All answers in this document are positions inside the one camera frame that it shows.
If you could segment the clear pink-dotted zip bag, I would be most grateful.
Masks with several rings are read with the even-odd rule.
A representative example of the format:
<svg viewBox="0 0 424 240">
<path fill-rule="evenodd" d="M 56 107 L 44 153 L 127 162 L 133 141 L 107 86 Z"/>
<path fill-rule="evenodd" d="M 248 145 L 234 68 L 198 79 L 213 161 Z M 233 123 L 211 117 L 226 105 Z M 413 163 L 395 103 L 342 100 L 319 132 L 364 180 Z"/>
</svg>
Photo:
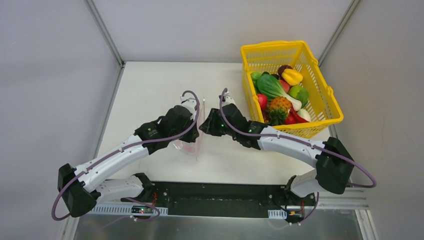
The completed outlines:
<svg viewBox="0 0 424 240">
<path fill-rule="evenodd" d="M 202 140 L 203 140 L 203 132 L 199 130 L 199 126 L 204 122 L 205 120 L 205 98 L 203 97 L 202 100 L 200 100 L 200 107 L 199 107 L 199 117 L 196 124 L 196 129 L 199 131 L 199 136 L 196 138 L 195 142 L 193 143 L 187 143 L 181 140 L 173 141 L 172 144 L 175 147 L 175 149 L 181 153 L 189 156 L 192 159 L 195 159 L 196 161 L 199 158 Z"/>
</svg>

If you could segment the green toy bok choy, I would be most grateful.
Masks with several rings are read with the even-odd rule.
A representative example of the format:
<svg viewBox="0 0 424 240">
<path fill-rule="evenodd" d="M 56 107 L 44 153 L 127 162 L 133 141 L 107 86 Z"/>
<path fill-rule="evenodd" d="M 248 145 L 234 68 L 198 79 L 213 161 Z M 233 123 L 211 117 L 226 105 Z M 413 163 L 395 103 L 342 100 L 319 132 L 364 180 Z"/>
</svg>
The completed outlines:
<svg viewBox="0 0 424 240">
<path fill-rule="evenodd" d="M 298 111 L 302 107 L 302 102 L 288 95 L 281 85 L 280 81 L 270 74 L 261 75 L 256 81 L 256 86 L 260 93 L 266 95 L 268 99 L 275 99 L 284 97 L 288 99 L 295 111 Z"/>
</svg>

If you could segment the dark purple toy onion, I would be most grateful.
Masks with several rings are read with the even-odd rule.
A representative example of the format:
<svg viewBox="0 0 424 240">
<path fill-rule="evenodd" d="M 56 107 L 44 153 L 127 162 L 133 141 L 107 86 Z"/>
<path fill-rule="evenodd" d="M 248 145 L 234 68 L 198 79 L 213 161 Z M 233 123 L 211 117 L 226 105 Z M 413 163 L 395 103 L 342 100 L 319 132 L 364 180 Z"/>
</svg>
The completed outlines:
<svg viewBox="0 0 424 240">
<path fill-rule="evenodd" d="M 287 65 L 287 64 L 285 64 L 285 65 L 282 65 L 282 66 L 280 66 L 279 68 L 278 68 L 278 70 L 277 70 L 277 74 L 281 77 L 282 76 L 282 74 L 283 74 L 283 72 L 286 70 L 286 69 L 293 69 L 290 65 Z"/>
</svg>

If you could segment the yellow toy bell pepper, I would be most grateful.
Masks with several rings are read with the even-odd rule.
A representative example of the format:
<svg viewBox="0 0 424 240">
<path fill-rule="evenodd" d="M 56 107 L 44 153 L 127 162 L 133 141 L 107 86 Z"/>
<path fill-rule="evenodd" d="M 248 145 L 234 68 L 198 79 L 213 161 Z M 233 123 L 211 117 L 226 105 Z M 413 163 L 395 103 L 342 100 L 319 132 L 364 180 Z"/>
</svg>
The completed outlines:
<svg viewBox="0 0 424 240">
<path fill-rule="evenodd" d="M 300 72 L 290 68 L 286 68 L 281 76 L 290 86 L 298 85 L 304 79 Z"/>
</svg>

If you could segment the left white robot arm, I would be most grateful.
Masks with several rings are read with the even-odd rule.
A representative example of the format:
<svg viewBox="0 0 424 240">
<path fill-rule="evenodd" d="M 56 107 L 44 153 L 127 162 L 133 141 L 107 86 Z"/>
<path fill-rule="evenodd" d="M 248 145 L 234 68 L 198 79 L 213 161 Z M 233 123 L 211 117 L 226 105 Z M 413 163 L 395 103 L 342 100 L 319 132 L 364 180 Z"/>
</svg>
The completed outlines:
<svg viewBox="0 0 424 240">
<path fill-rule="evenodd" d="M 197 120 L 200 104 L 186 100 L 169 109 L 157 120 L 143 123 L 130 137 L 106 154 L 72 167 L 66 163 L 58 170 L 57 189 L 51 215 L 58 221 L 56 207 L 63 200 L 69 217 L 77 218 L 91 211 L 98 203 L 120 198 L 137 198 L 147 202 L 153 189 L 143 183 L 139 173 L 127 179 L 109 180 L 113 174 L 165 149 L 173 141 L 194 143 L 199 137 Z"/>
</svg>

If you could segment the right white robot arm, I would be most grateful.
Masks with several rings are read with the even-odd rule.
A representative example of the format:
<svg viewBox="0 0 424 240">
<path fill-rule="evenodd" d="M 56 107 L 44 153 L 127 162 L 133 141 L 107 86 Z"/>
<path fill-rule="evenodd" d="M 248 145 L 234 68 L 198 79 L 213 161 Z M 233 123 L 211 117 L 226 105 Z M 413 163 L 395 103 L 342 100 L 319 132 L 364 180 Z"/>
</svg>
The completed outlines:
<svg viewBox="0 0 424 240">
<path fill-rule="evenodd" d="M 247 120 L 233 103 L 212 108 L 199 129 L 215 137 L 228 135 L 246 148 L 280 153 L 310 165 L 311 171 L 294 175 L 287 182 L 283 196 L 290 205 L 322 190 L 343 194 L 354 168 L 351 156 L 338 139 L 313 141 L 284 133 L 265 123 Z"/>
</svg>

